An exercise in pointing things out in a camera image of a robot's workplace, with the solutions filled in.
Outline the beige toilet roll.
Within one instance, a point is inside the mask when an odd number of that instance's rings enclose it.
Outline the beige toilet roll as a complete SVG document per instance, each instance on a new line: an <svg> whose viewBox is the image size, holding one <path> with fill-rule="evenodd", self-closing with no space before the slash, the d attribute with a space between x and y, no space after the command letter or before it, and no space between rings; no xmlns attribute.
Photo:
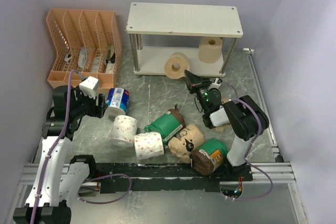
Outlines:
<svg viewBox="0 0 336 224"><path fill-rule="evenodd" d="M190 69L187 56L181 52L172 54L167 60L164 71L170 79L180 79L185 76L184 71Z"/></svg>
<svg viewBox="0 0 336 224"><path fill-rule="evenodd" d="M220 37L203 37L198 47L198 57L205 63L215 63L222 53L223 41Z"/></svg>

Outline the blue white roll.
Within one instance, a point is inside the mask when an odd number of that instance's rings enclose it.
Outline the blue white roll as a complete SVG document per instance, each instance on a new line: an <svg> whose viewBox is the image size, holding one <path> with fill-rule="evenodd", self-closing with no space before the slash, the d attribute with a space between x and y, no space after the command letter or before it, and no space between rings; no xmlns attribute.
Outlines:
<svg viewBox="0 0 336 224"><path fill-rule="evenodd" d="M129 107L130 93L124 88L111 88L106 99L108 116L126 115Z"/></svg>

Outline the green brown roll orange label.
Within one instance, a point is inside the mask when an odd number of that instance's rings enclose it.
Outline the green brown roll orange label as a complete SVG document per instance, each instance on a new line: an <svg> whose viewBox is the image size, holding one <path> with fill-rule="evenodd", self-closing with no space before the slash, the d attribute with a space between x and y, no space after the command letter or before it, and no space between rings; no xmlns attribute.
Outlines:
<svg viewBox="0 0 336 224"><path fill-rule="evenodd" d="M227 153L224 142L210 138L190 153L191 167L201 175L211 175L222 165Z"/></svg>

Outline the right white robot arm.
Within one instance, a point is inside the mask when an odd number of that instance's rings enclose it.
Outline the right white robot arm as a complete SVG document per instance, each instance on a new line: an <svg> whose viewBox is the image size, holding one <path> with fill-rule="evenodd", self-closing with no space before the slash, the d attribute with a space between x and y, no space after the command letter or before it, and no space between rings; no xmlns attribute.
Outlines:
<svg viewBox="0 0 336 224"><path fill-rule="evenodd" d="M230 181L241 174L240 166L247 161L247 155L256 138L269 127L269 119L265 112L249 95L244 95L228 102L222 102L221 92L212 88L209 78L202 78L188 70L184 70L185 83L190 94L195 94L195 103L203 113L204 125L213 129L229 123L235 133L227 159L228 165L223 167L223 176Z"/></svg>

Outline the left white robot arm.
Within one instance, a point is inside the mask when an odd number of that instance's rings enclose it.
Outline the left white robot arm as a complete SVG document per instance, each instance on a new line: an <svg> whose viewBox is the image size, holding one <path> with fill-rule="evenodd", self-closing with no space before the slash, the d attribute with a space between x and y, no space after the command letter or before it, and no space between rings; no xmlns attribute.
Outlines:
<svg viewBox="0 0 336 224"><path fill-rule="evenodd" d="M82 183L97 178L92 155L77 155L62 175L75 131L84 116L102 118L108 105L103 94L79 87L59 86L52 95L42 126L42 150L33 187L23 207L13 214L15 223L70 223L71 204Z"/></svg>

